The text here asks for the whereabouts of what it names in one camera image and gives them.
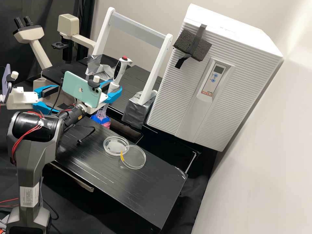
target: ribbed white panel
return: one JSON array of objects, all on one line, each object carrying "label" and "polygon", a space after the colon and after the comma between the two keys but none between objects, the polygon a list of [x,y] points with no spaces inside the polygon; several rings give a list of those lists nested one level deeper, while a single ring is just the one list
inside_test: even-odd
[{"label": "ribbed white panel", "polygon": [[[196,33],[197,26],[183,22],[183,29]],[[235,70],[215,98],[193,142],[222,151],[246,116],[282,57],[205,31],[212,44],[202,62],[187,59],[181,69],[175,64],[184,53],[174,49],[162,79],[147,124],[176,134],[210,57],[233,64]]]}]

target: petri dish lid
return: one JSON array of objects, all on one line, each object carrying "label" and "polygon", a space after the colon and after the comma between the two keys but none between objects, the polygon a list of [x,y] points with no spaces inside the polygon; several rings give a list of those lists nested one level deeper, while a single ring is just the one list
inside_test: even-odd
[{"label": "petri dish lid", "polygon": [[125,154],[129,150],[129,142],[121,136],[107,137],[103,142],[103,146],[105,151],[113,156],[120,156],[121,151]]},{"label": "petri dish lid", "polygon": [[120,155],[121,161],[131,169],[140,169],[146,162],[144,151],[137,145],[129,145],[126,147],[127,152]]}]

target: red wire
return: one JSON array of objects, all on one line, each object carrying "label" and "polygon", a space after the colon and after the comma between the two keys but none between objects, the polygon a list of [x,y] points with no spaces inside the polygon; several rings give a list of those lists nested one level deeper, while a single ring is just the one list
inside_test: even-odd
[{"label": "red wire", "polygon": [[58,113],[58,115],[60,114],[60,113],[62,113],[62,112],[65,112],[65,111],[72,111],[72,109],[66,109],[66,110],[61,110],[59,113]]},{"label": "red wire", "polygon": [[44,114],[41,112],[41,110],[39,110],[39,112],[40,112],[42,118],[44,119],[45,118]]},{"label": "red wire", "polygon": [[39,113],[37,113],[37,112],[34,112],[34,111],[28,111],[27,113],[33,113],[33,114],[38,115],[40,118],[42,118],[41,114],[39,114]]},{"label": "red wire", "polygon": [[4,202],[10,202],[10,201],[15,201],[15,200],[18,200],[19,198],[12,198],[12,199],[9,199],[9,200],[4,200],[4,201],[1,201],[0,203],[4,203]]},{"label": "red wire", "polygon": [[2,205],[0,205],[0,207],[11,207],[11,206],[18,206],[18,204],[15,204],[15,205],[7,205],[7,206],[2,206]]},{"label": "red wire", "polygon": [[40,128],[42,128],[42,127],[39,126],[39,125],[34,126],[32,129],[30,129],[30,130],[28,130],[26,133],[24,133],[24,135],[22,135],[22,136],[16,141],[16,143],[13,145],[13,148],[12,148],[12,158],[13,158],[13,163],[14,163],[14,165],[16,164],[15,159],[14,159],[14,154],[15,154],[16,148],[18,147],[18,145],[19,145],[19,143],[21,142],[21,140],[22,140],[26,135],[28,135],[28,134],[30,134],[30,133],[32,133],[32,132],[34,132],[34,131],[36,131],[36,130],[38,130],[38,129],[40,129]]}]

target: black foam block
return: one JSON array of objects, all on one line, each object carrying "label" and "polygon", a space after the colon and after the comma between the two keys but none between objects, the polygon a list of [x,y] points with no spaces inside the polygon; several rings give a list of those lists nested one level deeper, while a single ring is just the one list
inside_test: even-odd
[{"label": "black foam block", "polygon": [[[174,43],[173,47],[184,53],[190,53],[189,49],[192,46],[195,36],[196,35],[194,33],[184,29]],[[203,61],[211,46],[211,43],[201,38],[194,52],[191,53],[191,57],[197,61]]]}]

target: black backdrop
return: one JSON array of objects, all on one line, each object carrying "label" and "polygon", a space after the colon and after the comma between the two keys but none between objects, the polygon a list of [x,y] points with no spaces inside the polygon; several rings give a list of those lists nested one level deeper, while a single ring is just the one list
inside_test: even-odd
[{"label": "black backdrop", "polygon": [[[29,16],[35,24],[42,26],[45,35],[40,43],[52,64],[62,62],[61,51],[54,50],[51,44],[60,41],[57,32],[58,16],[73,14],[79,17],[80,34],[90,37],[94,0],[1,0],[0,1],[0,66],[10,63],[11,70],[19,73],[18,82],[37,76],[41,68],[29,44],[21,44],[13,36],[16,30],[14,18]],[[78,59],[87,55],[82,46],[74,48],[73,57]]]}]

